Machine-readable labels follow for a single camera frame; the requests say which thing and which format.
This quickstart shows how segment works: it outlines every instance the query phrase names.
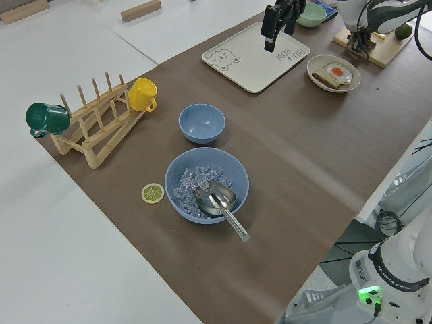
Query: blue cloth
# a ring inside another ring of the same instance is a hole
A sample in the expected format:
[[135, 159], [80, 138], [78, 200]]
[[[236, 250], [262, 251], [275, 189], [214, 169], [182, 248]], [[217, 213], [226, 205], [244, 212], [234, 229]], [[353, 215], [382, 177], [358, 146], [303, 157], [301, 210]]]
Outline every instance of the blue cloth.
[[321, 2], [319, 0], [315, 0], [314, 3], [316, 5], [319, 5], [320, 7], [322, 7], [325, 10], [325, 12], [327, 13], [327, 16], [325, 17], [324, 22], [326, 22], [326, 21], [328, 21], [330, 19], [333, 19], [339, 13], [338, 10], [336, 10], [336, 9], [334, 9], [334, 8], [326, 5], [325, 3], [323, 3], [323, 2]]

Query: green bowl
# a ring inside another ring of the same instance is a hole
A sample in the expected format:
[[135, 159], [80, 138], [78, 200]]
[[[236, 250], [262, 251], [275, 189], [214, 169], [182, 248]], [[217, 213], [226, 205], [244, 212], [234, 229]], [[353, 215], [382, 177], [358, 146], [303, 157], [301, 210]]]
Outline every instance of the green bowl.
[[327, 16], [327, 12], [320, 7], [319, 5], [315, 5], [314, 3], [306, 3], [306, 8], [304, 8], [304, 12], [300, 14], [300, 17], [297, 19], [297, 22], [304, 27], [317, 27], [325, 17]]

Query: brown table mat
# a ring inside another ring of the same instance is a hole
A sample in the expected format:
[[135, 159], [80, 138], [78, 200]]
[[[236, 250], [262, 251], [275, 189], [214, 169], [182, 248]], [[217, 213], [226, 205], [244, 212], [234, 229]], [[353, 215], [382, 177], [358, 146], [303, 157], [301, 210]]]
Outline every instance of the brown table mat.
[[[424, 82], [432, 67], [414, 42], [382, 70], [353, 61], [331, 42], [342, 28], [338, 19], [297, 27], [295, 37], [311, 54], [261, 94], [201, 61], [206, 50], [259, 20], [262, 14], [146, 73], [158, 87], [156, 112], [97, 170], [81, 153], [62, 156], [51, 139], [41, 141], [206, 324], [274, 322], [432, 116]], [[421, 36], [431, 40], [425, 31]], [[315, 86], [306, 63], [320, 54], [351, 61], [360, 87], [333, 94]], [[225, 132], [209, 146], [233, 154], [248, 172], [250, 192], [236, 213], [250, 233], [247, 243], [226, 222], [191, 223], [166, 197], [155, 205], [140, 197], [145, 184], [163, 184], [179, 154], [198, 147], [178, 128], [180, 111], [193, 103], [224, 112]]]

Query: pile of ice cubes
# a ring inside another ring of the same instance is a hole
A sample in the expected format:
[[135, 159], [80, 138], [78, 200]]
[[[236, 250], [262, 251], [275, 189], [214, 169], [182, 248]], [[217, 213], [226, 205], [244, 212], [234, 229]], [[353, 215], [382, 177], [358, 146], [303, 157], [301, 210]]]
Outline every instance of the pile of ice cubes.
[[181, 210], [194, 217], [209, 218], [199, 209], [192, 188], [205, 190], [209, 187], [208, 181], [212, 179], [216, 179], [228, 188], [232, 185], [232, 180], [223, 174], [221, 167], [197, 166], [193, 171], [185, 168], [179, 186], [173, 189], [173, 197], [177, 200]]

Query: scoop handle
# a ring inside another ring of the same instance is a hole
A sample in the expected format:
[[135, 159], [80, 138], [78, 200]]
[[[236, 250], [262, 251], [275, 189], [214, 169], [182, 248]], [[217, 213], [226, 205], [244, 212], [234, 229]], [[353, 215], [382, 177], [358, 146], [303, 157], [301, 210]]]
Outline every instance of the scoop handle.
[[238, 222], [238, 220], [232, 215], [229, 209], [222, 208], [221, 215], [225, 217], [225, 219], [228, 221], [228, 223], [234, 228], [236, 233], [239, 235], [239, 237], [242, 239], [243, 242], [249, 240], [249, 234], [246, 232], [246, 230], [243, 228], [242, 224]]

